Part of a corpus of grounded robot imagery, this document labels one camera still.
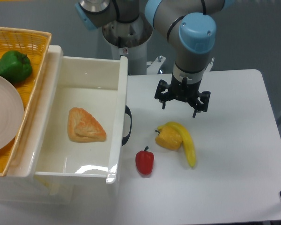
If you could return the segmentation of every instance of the gray floor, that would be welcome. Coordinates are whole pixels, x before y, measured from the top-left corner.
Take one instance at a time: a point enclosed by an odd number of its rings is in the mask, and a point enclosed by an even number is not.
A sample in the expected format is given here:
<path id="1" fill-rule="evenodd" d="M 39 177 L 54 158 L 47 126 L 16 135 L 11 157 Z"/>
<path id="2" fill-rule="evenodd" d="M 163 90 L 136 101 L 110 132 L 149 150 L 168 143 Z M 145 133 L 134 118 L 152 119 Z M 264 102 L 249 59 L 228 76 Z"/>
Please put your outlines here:
<path id="1" fill-rule="evenodd" d="M 101 32 L 84 28 L 74 9 L 76 2 L 0 2 L 0 26 L 50 32 L 52 44 L 60 45 L 67 56 L 111 59 Z M 146 2 L 140 2 L 142 11 Z M 229 9 L 212 17 L 217 23 L 217 39 L 211 54 L 215 57 L 214 70 L 261 71 L 277 115 L 281 110 L 281 0 L 236 0 Z M 154 32 L 148 44 L 148 60 L 157 55 L 167 57 L 164 69 L 171 73 L 175 52 Z"/>

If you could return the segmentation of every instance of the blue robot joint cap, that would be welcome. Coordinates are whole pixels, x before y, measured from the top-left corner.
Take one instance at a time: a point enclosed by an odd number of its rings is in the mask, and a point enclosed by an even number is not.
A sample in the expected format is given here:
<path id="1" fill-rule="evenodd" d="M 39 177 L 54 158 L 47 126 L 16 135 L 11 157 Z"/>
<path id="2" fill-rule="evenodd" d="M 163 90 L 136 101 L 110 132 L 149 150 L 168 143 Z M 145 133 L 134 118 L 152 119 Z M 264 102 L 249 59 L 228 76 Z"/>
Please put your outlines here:
<path id="1" fill-rule="evenodd" d="M 202 13 L 190 13 L 181 21 L 179 38 L 189 51 L 205 54 L 214 46 L 216 34 L 215 21 Z"/>

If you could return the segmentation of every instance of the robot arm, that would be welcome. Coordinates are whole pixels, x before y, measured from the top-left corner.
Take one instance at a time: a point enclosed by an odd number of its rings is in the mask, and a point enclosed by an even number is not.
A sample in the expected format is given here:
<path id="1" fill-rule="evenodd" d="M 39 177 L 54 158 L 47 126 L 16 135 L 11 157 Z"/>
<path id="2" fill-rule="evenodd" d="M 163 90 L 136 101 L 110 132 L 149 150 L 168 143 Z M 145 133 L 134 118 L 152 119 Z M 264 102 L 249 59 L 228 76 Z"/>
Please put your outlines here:
<path id="1" fill-rule="evenodd" d="M 194 108 L 193 117 L 207 111 L 210 92 L 200 93 L 199 87 L 216 33 L 216 24 L 207 14 L 232 3 L 232 0 L 148 1 L 145 10 L 148 21 L 176 50 L 171 84 L 160 80 L 155 93 L 163 109 L 167 101 L 176 99 Z"/>
<path id="2" fill-rule="evenodd" d="M 175 48 L 176 58 L 171 83 L 160 80 L 155 98 L 163 104 L 163 109 L 166 102 L 173 99 L 186 102 L 194 108 L 195 117 L 196 113 L 207 111 L 210 98 L 209 91 L 199 92 L 215 42 L 216 24 L 208 15 L 233 2 L 148 0 L 145 9 L 147 19 L 140 13 L 139 0 L 80 0 L 75 7 L 89 30 L 103 27 L 105 39 L 118 48 L 141 47 L 150 38 L 152 28 L 157 30 Z M 134 59 L 128 57 L 128 70 L 139 64 L 145 66 L 146 62 L 135 62 Z"/>

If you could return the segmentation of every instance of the white table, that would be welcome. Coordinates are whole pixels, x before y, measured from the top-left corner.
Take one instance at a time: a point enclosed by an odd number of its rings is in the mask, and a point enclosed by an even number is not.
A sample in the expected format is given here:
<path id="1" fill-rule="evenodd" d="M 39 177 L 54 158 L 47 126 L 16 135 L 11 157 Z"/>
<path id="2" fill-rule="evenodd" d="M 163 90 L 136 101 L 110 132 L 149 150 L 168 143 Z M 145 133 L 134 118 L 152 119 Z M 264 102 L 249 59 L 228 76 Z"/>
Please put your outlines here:
<path id="1" fill-rule="evenodd" d="M 208 112 L 192 118 L 186 103 L 162 110 L 154 99 L 160 79 L 128 77 L 132 135 L 124 146 L 118 200 L 76 187 L 70 205 L 0 202 L 0 224 L 182 225 L 281 220 L 281 140 L 257 70 L 210 72 L 200 91 L 211 91 Z M 155 144 L 155 129 L 167 121 L 190 131 L 198 164 L 189 168 L 183 149 Z M 149 146 L 150 177 L 135 168 L 135 155 Z"/>

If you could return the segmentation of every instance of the red bell pepper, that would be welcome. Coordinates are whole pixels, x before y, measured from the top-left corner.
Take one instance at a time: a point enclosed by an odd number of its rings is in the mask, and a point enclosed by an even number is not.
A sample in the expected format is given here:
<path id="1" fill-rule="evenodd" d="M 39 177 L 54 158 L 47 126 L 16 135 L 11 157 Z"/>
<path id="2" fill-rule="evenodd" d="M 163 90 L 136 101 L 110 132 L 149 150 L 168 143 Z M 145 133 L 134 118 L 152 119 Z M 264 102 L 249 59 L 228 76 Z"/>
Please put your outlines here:
<path id="1" fill-rule="evenodd" d="M 154 155 L 147 151 L 147 146 L 143 151 L 139 151 L 135 156 L 136 168 L 141 174 L 149 175 L 153 169 Z"/>

